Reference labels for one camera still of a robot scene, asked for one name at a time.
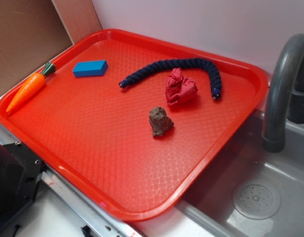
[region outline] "sink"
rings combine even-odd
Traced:
[[[304,127],[286,125],[286,147],[262,148],[263,113],[254,111],[183,200],[227,236],[304,236]]]

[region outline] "gray faucet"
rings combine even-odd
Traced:
[[[263,147],[268,152],[285,148],[286,118],[304,123],[304,34],[284,46],[271,80],[263,125]]]

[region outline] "red cloth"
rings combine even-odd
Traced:
[[[184,103],[197,94],[196,81],[181,75],[181,68],[174,68],[172,74],[166,79],[167,104]]]

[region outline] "sink drain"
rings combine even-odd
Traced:
[[[235,208],[250,219],[262,220],[274,215],[280,207],[280,194],[265,180],[248,180],[233,191]]]

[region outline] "plastic tray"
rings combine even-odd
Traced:
[[[168,107],[170,71],[126,89],[119,82],[158,60],[201,57],[220,71],[222,98],[214,101],[208,74],[183,70],[197,81],[197,97]],[[107,60],[104,76],[74,77],[78,62]],[[57,71],[25,105],[5,110],[18,85],[0,100],[0,123],[49,166],[110,214],[125,221],[152,218],[172,207],[214,159],[267,91],[259,68],[188,47],[104,30],[52,61]],[[174,121],[153,138],[149,111],[162,106]]]

